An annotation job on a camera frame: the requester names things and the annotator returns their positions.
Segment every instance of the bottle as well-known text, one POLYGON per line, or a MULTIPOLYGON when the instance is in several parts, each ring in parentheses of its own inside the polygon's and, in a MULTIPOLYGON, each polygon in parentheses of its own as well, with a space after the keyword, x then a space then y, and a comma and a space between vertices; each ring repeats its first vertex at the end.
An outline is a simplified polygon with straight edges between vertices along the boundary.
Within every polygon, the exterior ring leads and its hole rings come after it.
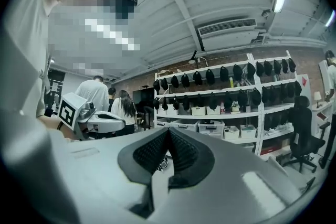
POLYGON ((235 87, 234 84, 233 84, 233 78, 232 77, 230 77, 230 86, 231 86, 231 88, 235 87))

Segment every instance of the man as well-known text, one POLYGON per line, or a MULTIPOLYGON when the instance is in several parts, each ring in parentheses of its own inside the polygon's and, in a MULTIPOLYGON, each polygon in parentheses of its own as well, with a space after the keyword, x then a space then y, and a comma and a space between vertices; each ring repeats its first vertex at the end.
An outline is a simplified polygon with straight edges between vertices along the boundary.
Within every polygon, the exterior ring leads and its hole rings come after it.
POLYGON ((0 28, 3 41, 0 46, 1 76, 8 80, 1 88, 0 95, 6 98, 0 102, 0 109, 35 116, 47 128, 61 130, 65 137, 74 138, 73 132, 60 124, 60 119, 44 116, 43 81, 48 73, 48 16, 59 2, 80 6, 97 6, 101 3, 121 6, 120 0, 11 0, 0 28), (15 72, 15 80, 9 77, 9 72, 6 74, 3 71, 8 67, 15 72), (25 85, 25 90, 19 96, 13 94, 13 89, 17 88, 15 81, 25 85))
POLYGON ((93 102, 98 111, 107 111, 109 108, 109 91, 103 84, 101 76, 95 76, 93 80, 87 80, 80 84, 75 91, 76 95, 93 102))
MULTIPOLYGON (((325 53, 325 58, 328 64, 328 75, 332 84, 332 87, 330 89, 330 94, 326 97, 326 101, 329 102, 330 99, 334 96, 335 94, 335 88, 336 88, 336 58, 334 53, 331 50, 327 50, 325 53)), ((329 139, 327 143, 327 147, 324 152, 324 156, 319 159, 319 164, 322 169, 326 166, 327 160, 330 156, 331 150, 332 150, 332 145, 335 139, 336 135, 336 99, 334 100, 334 112, 332 115, 332 120, 331 120, 331 127, 330 127, 330 133, 329 133, 329 139)))
POLYGON ((116 89, 114 88, 114 87, 111 87, 110 89, 109 89, 109 103, 110 103, 110 106, 109 106, 109 112, 111 112, 111 107, 112 107, 112 105, 113 105, 113 102, 114 102, 114 96, 115 96, 115 91, 116 89))

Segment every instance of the table lamp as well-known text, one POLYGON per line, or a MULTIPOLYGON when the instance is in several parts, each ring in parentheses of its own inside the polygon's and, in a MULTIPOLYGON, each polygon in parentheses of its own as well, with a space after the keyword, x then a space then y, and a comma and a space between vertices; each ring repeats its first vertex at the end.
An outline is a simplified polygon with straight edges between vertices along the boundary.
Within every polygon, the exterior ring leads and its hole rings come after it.
POLYGON ((319 108, 319 101, 322 100, 321 94, 320 92, 315 92, 314 93, 314 100, 317 101, 317 106, 316 108, 319 108))

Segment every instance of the air vent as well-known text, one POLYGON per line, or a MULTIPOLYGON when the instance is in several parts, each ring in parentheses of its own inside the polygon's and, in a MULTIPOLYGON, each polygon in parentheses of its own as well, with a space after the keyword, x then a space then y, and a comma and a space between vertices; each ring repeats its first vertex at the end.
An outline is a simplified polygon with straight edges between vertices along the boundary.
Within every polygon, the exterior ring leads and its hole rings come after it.
POLYGON ((255 19, 239 19, 207 25, 198 29, 201 38, 215 36, 218 34, 253 30, 257 26, 255 19))

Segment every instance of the ceiling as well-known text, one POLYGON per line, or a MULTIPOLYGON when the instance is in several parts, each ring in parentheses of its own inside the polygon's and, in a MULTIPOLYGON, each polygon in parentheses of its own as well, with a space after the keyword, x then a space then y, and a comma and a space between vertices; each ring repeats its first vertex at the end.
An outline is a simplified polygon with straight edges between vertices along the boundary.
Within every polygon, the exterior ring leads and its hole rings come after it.
POLYGON ((253 46, 307 43, 323 47, 328 43, 332 26, 326 28, 325 24, 332 9, 326 0, 285 0, 277 14, 271 11, 274 1, 138 0, 128 21, 116 21, 114 13, 102 8, 59 5, 49 22, 49 44, 55 59, 52 67, 87 76, 102 74, 117 82, 188 59, 195 50, 211 53, 209 46, 203 46, 197 29, 242 18, 256 20, 253 46), (97 32, 97 26, 94 29, 90 24, 92 20, 101 27, 110 26, 108 32, 114 36, 97 32))

